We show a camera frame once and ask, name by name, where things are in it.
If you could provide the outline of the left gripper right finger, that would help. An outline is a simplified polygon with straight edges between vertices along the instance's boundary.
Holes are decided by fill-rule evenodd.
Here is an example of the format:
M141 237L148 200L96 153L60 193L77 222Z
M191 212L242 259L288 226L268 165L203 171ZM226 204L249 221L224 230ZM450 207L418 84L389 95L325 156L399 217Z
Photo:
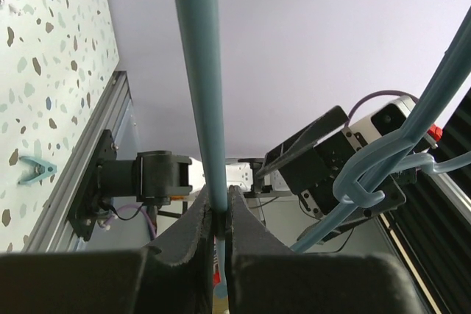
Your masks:
M296 254L228 191L231 313L423 313L405 269L389 255Z

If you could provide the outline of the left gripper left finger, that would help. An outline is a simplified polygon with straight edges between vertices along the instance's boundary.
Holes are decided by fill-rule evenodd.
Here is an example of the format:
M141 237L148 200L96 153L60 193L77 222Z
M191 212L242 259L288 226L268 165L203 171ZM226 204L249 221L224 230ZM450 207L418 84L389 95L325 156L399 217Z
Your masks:
M211 313L213 213L202 189L139 249L1 256L2 313Z

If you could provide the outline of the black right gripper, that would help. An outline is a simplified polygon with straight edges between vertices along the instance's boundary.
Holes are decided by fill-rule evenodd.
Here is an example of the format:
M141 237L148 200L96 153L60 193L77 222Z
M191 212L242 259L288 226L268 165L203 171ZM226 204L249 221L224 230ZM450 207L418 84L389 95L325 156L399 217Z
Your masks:
M319 142L346 122L346 112L340 106L334 106L268 151L256 177L262 178L278 170L289 190L300 198L308 214L318 221L324 219L339 204L332 191L335 178L349 158L366 145L348 128ZM381 202L367 208L357 207L321 241L331 240L370 218L405 204L406 196L401 187L406 184L406 172L386 177L379 185L385 194Z

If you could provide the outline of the light teal clothespin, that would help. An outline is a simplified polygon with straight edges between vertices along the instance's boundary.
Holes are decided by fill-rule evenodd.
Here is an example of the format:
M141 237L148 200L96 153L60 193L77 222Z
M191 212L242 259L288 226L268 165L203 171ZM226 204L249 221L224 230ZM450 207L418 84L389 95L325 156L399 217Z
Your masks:
M18 181L19 185L32 185L57 173L57 166L39 157L20 156L19 160L32 167L32 174Z

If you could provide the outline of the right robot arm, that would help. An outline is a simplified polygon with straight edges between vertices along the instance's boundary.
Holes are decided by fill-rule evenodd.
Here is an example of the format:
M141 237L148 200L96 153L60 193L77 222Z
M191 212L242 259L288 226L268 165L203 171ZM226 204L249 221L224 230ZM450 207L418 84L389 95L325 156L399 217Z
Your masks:
M401 127L410 114L402 99L394 100L354 124L340 106L267 152L263 158L226 164L227 185L247 198L298 198L301 210L315 221L339 204L334 179L361 148ZM202 163L170 151L141 152L134 160L102 157L96 164L99 205L110 210L114 197L134 196L145 206L193 199L205 185Z

